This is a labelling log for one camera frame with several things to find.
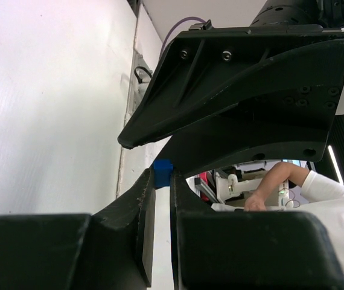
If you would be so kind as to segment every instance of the led light strip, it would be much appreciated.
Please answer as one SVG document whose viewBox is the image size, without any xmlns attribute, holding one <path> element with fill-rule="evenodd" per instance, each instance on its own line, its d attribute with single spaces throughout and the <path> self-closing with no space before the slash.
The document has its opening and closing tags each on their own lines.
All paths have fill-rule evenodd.
<svg viewBox="0 0 344 290">
<path fill-rule="evenodd" d="M 328 150 L 329 150 L 330 158 L 333 162 L 334 169 L 336 170 L 336 175 L 339 179 L 339 183 L 343 185 L 343 179 L 341 176 L 339 165 L 337 164 L 336 156 L 334 156 L 333 148 L 330 145 L 328 146 Z"/>
</svg>

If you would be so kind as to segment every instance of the white ceiling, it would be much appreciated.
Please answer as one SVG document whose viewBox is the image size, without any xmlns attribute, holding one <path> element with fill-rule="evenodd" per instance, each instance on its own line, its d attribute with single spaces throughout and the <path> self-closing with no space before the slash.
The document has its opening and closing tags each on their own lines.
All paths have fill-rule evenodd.
<svg viewBox="0 0 344 290">
<path fill-rule="evenodd" d="M 265 2 L 266 0 L 143 0 L 161 40 L 164 40 L 176 22 L 188 16 L 211 19 L 214 27 L 249 26 Z M 188 21 L 182 24 L 171 38 L 194 23 Z"/>
</svg>

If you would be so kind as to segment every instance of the black cable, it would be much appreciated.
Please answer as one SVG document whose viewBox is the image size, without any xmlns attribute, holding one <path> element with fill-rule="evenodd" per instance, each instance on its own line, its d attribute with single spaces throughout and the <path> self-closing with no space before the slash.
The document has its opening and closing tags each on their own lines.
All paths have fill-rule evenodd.
<svg viewBox="0 0 344 290">
<path fill-rule="evenodd" d="M 141 69 L 143 72 L 145 72 L 150 78 L 152 78 L 152 74 L 151 72 L 147 69 L 147 68 L 144 68 L 143 66 L 136 66 L 135 70 L 134 70 L 134 74 L 135 74 L 135 77 L 138 81 L 138 83 L 142 83 L 142 79 L 140 78 L 140 76 L 138 75 L 137 73 L 137 69 Z"/>
</svg>

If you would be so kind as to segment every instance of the white sleeve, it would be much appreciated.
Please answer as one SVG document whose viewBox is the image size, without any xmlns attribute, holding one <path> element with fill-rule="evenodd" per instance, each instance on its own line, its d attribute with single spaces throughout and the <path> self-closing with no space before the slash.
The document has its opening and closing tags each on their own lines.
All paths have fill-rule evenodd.
<svg viewBox="0 0 344 290">
<path fill-rule="evenodd" d="M 344 185 L 310 171 L 302 186 L 301 195 L 310 202 L 344 198 Z"/>
</svg>

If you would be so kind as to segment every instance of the person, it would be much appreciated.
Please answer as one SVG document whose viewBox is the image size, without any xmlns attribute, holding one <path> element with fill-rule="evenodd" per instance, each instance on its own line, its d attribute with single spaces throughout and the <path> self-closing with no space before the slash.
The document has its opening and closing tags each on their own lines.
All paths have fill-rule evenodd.
<svg viewBox="0 0 344 290">
<path fill-rule="evenodd" d="M 344 185 L 297 165 L 277 163 L 244 205 L 245 211 L 264 211 L 265 200 L 286 179 L 302 188 L 301 195 L 310 203 L 291 210 L 307 211 L 326 227 L 344 272 Z"/>
</svg>

